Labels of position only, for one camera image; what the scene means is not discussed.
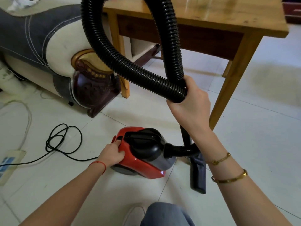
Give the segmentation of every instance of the black power cord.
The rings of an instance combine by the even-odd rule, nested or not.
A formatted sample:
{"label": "black power cord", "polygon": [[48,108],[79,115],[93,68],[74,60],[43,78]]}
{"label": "black power cord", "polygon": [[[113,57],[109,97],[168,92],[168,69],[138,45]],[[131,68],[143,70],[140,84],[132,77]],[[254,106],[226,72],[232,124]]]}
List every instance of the black power cord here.
{"label": "black power cord", "polygon": [[[61,126],[61,125],[65,125],[66,128],[64,128],[64,129],[62,129],[61,131],[59,131],[58,133],[52,135],[53,132],[55,131],[55,129],[57,129],[57,128],[58,128],[59,126]],[[77,147],[73,152],[67,153],[67,152],[63,152],[63,151],[59,150],[58,147],[60,147],[60,145],[64,142],[65,136],[66,136],[67,131],[68,131],[69,128],[76,128],[76,129],[79,131],[79,133],[80,133],[80,144],[78,145],[78,147]],[[58,145],[56,145],[55,147],[53,147],[53,146],[50,145],[50,141],[53,140],[53,139],[56,138],[56,137],[61,137],[61,140],[60,140],[60,142],[58,143]],[[33,161],[31,161],[31,162],[2,164],[2,165],[0,165],[0,167],[3,167],[3,166],[13,166],[13,165],[25,165],[25,164],[30,164],[30,163],[36,162],[36,161],[38,161],[38,160],[44,158],[45,156],[49,155],[51,152],[55,152],[55,151],[56,151],[56,152],[60,152],[60,153],[62,153],[63,155],[67,156],[68,158],[73,159],[73,160],[75,160],[75,161],[79,161],[79,162],[85,162],[85,161],[89,161],[89,160],[93,160],[93,159],[97,159],[97,158],[98,158],[98,157],[94,157],[94,158],[90,158],[90,159],[75,159],[75,158],[72,158],[71,156],[69,156],[70,154],[73,154],[74,152],[76,152],[76,151],[80,148],[81,144],[82,144],[82,132],[78,129],[78,127],[75,127],[75,126],[73,126],[73,125],[68,126],[68,125],[62,123],[62,124],[57,125],[54,129],[52,129],[52,131],[51,131],[51,133],[50,133],[48,139],[46,140],[45,151],[47,151],[47,153],[46,153],[45,155],[43,155],[42,157],[40,157],[40,158],[38,158],[38,159],[36,159],[36,160],[33,160]]]}

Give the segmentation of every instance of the red string bracelet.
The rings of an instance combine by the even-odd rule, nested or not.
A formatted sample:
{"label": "red string bracelet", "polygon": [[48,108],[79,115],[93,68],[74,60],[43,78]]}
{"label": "red string bracelet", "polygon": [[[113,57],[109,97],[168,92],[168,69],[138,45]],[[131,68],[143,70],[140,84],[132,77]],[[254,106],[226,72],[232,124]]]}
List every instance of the red string bracelet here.
{"label": "red string bracelet", "polygon": [[106,165],[103,162],[101,162],[101,161],[94,161],[94,162],[90,163],[89,166],[91,166],[93,163],[102,163],[104,165],[104,171],[103,171],[103,173],[106,171],[107,167],[106,167]]}

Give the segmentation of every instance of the hand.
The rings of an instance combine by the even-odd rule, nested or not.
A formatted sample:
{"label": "hand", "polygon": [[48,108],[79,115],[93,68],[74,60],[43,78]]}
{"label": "hand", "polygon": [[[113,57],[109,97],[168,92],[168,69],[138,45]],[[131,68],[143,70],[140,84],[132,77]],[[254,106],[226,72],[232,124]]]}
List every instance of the hand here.
{"label": "hand", "polygon": [[192,135],[200,131],[209,131],[210,101],[208,94],[195,84],[195,81],[185,75],[188,93],[181,103],[167,100],[171,113],[178,123]]}
{"label": "hand", "polygon": [[111,144],[107,144],[106,147],[101,151],[96,161],[103,162],[106,167],[111,167],[121,160],[123,160],[125,152],[118,152],[118,147],[121,144],[121,140],[117,140]]}

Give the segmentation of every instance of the shoe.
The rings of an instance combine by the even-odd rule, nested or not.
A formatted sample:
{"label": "shoe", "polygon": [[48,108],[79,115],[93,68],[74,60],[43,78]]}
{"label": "shoe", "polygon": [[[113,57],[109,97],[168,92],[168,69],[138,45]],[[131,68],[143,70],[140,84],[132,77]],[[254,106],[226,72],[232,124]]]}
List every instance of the shoe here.
{"label": "shoe", "polygon": [[145,212],[146,210],[141,204],[134,205],[126,214],[122,226],[140,226]]}

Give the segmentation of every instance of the white cable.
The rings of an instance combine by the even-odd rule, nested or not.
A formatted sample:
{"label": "white cable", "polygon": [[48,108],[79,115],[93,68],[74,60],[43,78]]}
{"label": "white cable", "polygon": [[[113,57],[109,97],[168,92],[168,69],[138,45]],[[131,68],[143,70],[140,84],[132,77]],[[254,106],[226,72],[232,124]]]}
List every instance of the white cable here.
{"label": "white cable", "polygon": [[13,103],[13,102],[17,102],[17,103],[23,104],[25,106],[27,112],[28,112],[28,122],[27,122],[27,126],[26,126],[26,129],[25,129],[24,137],[22,139],[22,142],[21,142],[20,146],[16,149],[16,150],[20,151],[21,148],[23,147],[23,145],[25,143],[25,140],[27,138],[27,135],[28,135],[28,131],[29,131],[29,128],[30,128],[30,125],[31,125],[31,121],[32,121],[32,114],[31,114],[31,111],[30,111],[29,107],[27,106],[27,104],[25,104],[23,101],[20,101],[20,100],[9,101],[9,102],[5,103],[4,106],[0,108],[0,110],[3,109],[4,107],[8,106],[9,104]]}

